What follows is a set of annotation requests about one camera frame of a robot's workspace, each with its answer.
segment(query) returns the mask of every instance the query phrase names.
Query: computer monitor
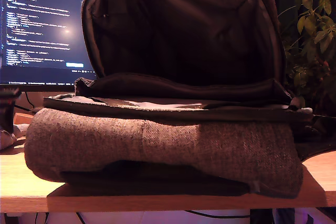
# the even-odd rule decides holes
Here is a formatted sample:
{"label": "computer monitor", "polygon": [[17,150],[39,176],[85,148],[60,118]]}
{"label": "computer monitor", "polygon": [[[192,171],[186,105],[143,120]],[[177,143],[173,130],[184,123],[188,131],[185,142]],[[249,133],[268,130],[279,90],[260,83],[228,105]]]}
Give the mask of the computer monitor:
{"label": "computer monitor", "polygon": [[1,0],[0,86],[73,91],[95,79],[81,25],[82,0]]}

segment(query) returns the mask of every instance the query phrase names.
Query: dark backpack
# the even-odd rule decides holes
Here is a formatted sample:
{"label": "dark backpack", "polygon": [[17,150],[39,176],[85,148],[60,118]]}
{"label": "dark backpack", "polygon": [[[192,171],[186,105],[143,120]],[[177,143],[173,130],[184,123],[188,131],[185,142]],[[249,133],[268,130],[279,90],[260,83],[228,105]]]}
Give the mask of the dark backpack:
{"label": "dark backpack", "polygon": [[284,81],[274,0],[84,0],[82,24],[98,78],[231,88]]}

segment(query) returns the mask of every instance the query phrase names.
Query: brown fabric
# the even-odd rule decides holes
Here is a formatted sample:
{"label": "brown fabric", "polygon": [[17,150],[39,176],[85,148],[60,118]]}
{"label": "brown fabric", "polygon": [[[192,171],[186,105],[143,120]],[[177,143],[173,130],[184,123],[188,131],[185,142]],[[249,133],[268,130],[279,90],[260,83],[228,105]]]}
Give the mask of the brown fabric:
{"label": "brown fabric", "polygon": [[282,82],[285,54],[263,1],[83,0],[92,66],[99,78],[130,72],[194,86]]}
{"label": "brown fabric", "polygon": [[296,197],[302,183],[286,124],[153,122],[43,109],[28,128],[25,158],[37,176],[60,182],[60,172],[130,160],[191,165],[273,197]]}

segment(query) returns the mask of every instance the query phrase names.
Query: houseplant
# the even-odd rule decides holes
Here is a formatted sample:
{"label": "houseplant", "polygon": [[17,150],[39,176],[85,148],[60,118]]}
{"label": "houseplant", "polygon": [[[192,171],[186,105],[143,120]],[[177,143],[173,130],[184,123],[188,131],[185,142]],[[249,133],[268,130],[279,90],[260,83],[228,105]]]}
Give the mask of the houseplant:
{"label": "houseplant", "polygon": [[329,17],[331,0],[296,3],[289,9],[298,10],[298,39],[286,29],[281,32],[288,60],[285,86],[315,113],[336,115],[336,24]]}

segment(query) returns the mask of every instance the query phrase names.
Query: black object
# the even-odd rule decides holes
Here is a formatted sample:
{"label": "black object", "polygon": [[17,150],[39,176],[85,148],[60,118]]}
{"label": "black object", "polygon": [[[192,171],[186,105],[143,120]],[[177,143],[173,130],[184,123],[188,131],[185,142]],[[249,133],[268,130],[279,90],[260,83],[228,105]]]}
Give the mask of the black object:
{"label": "black object", "polygon": [[18,89],[0,90],[0,126],[12,134],[15,100],[21,95]]}
{"label": "black object", "polygon": [[5,216],[5,224],[19,224],[19,217],[13,216],[10,217],[6,213],[4,214]]}
{"label": "black object", "polygon": [[200,216],[203,216],[203,217],[213,218],[213,219],[246,219],[246,218],[250,218],[250,216],[251,216],[251,215],[216,216],[216,215],[208,215],[208,214],[204,214],[202,212],[196,212],[196,211],[192,211],[192,210],[186,210],[186,212],[189,212],[189,213],[195,214],[195,215],[200,215]]}

